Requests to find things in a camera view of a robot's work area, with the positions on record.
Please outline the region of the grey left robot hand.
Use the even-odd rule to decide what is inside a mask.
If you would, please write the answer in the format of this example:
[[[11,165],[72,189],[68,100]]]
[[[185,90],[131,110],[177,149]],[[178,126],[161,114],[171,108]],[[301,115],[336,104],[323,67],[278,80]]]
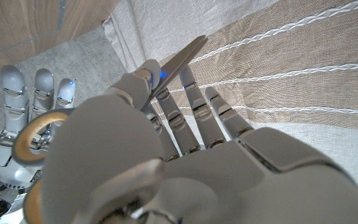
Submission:
[[[58,130],[42,176],[44,223],[358,223],[358,186],[332,159],[272,128],[254,129],[214,88],[201,102],[209,139],[229,141],[164,161],[141,112],[158,82],[125,74],[80,104]]]

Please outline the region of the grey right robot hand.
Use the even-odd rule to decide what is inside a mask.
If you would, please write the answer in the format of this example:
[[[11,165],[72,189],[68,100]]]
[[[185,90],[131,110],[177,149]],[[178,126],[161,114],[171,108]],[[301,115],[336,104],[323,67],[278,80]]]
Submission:
[[[23,73],[13,65],[0,70],[4,96],[4,127],[0,131],[0,184],[8,189],[26,189],[40,176],[41,165],[18,162],[12,153],[17,137],[39,116],[49,111],[73,108],[76,84],[69,78],[55,90],[53,73],[41,68],[35,73],[34,97],[30,102]]]

